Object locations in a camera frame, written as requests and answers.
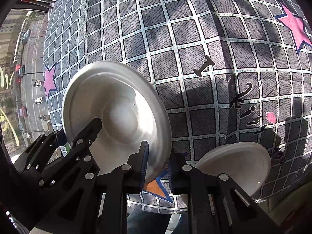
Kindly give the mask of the grey checked star tablecloth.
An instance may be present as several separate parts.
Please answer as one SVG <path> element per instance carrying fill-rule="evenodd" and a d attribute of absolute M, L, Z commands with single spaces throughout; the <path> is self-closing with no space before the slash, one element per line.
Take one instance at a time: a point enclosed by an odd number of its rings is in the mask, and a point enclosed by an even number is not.
<path fill-rule="evenodd" d="M 311 27 L 296 0 L 57 0 L 43 60 L 55 129 L 70 79 L 118 61 L 153 85 L 188 163 L 250 141 L 272 159 L 257 202 L 311 180 Z"/>

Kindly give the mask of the white paper bowl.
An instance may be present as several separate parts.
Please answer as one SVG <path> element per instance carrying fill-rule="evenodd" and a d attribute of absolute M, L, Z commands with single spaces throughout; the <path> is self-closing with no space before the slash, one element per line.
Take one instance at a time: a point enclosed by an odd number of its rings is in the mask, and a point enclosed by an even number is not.
<path fill-rule="evenodd" d="M 150 83 L 130 66 L 98 61 L 80 69 L 70 80 L 62 102 L 62 124 L 73 142 L 94 119 L 102 122 L 90 147 L 106 174 L 149 145 L 145 181 L 164 170 L 171 152 L 171 127 L 166 109 Z"/>
<path fill-rule="evenodd" d="M 251 196 L 267 179 L 271 158 L 258 143 L 239 142 L 214 148 L 195 164 L 195 168 L 208 175 L 225 173 Z"/>

